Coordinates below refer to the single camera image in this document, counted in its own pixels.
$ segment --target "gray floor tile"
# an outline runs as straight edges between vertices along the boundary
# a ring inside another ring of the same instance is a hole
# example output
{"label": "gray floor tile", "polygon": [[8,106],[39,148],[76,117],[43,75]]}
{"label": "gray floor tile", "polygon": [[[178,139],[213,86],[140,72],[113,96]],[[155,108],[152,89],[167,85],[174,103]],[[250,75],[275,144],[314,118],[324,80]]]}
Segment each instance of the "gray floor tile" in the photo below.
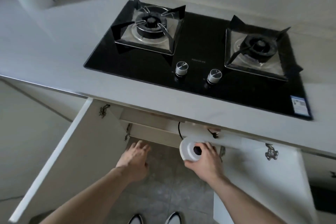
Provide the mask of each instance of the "gray floor tile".
{"label": "gray floor tile", "polygon": [[171,204],[206,214],[213,214],[213,190],[183,162],[177,165],[171,194]]}
{"label": "gray floor tile", "polygon": [[127,224],[136,213],[142,215],[145,224],[165,223],[168,208],[167,203],[123,192],[112,207],[105,224]]}
{"label": "gray floor tile", "polygon": [[[129,146],[138,139],[130,138]],[[130,184],[126,191],[169,203],[179,149],[148,142],[152,148],[147,157],[149,175],[142,181]]]}
{"label": "gray floor tile", "polygon": [[184,208],[179,205],[170,204],[168,216],[173,212],[179,212],[182,217],[182,224],[215,224],[212,215]]}

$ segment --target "person's right arm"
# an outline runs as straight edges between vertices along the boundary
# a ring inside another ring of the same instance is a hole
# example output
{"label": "person's right arm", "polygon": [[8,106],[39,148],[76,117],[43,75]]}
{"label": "person's right arm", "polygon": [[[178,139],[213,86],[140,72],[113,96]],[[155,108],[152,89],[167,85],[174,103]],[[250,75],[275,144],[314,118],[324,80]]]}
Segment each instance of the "person's right arm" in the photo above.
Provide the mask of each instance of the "person's right arm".
{"label": "person's right arm", "polygon": [[212,187],[234,224],[286,224],[224,176],[221,160],[210,143],[195,145],[202,150],[201,158],[196,162],[186,160],[184,164]]}

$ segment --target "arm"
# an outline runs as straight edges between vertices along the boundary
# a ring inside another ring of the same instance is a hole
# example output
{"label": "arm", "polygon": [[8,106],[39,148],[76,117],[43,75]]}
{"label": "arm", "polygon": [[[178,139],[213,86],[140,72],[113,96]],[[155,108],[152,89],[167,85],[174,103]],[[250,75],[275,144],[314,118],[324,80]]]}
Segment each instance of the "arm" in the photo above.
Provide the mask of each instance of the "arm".
{"label": "arm", "polygon": [[202,150],[197,162],[185,161],[187,168],[207,182],[217,193],[235,224],[285,224],[285,222],[251,198],[226,178],[222,163],[210,143],[197,143]]}
{"label": "arm", "polygon": [[139,141],[121,156],[107,175],[74,196],[44,219],[41,224],[102,223],[126,186],[145,178],[149,145]]}

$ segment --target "hand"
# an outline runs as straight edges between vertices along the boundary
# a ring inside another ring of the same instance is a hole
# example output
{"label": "hand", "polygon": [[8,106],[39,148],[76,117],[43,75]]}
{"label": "hand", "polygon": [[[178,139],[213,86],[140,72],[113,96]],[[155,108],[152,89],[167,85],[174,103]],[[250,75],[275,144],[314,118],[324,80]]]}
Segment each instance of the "hand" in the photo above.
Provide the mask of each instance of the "hand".
{"label": "hand", "polygon": [[150,149],[151,147],[141,140],[137,144],[132,143],[131,147],[121,155],[115,167],[125,168],[130,182],[144,179],[148,174],[146,159]]}
{"label": "hand", "polygon": [[214,147],[210,143],[196,143],[195,146],[201,148],[201,158],[196,162],[185,160],[184,165],[210,186],[218,179],[228,181],[223,173],[221,159]]}

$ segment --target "shoe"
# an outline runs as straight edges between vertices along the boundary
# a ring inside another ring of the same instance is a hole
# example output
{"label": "shoe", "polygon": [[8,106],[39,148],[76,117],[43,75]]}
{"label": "shoe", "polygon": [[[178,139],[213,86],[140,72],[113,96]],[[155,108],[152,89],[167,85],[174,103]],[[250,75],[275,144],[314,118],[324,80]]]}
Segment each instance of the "shoe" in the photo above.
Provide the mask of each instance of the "shoe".
{"label": "shoe", "polygon": [[181,216],[178,212],[172,213],[165,224],[182,224]]}
{"label": "shoe", "polygon": [[144,224],[144,222],[142,221],[141,215],[136,214],[131,218],[128,224]]}

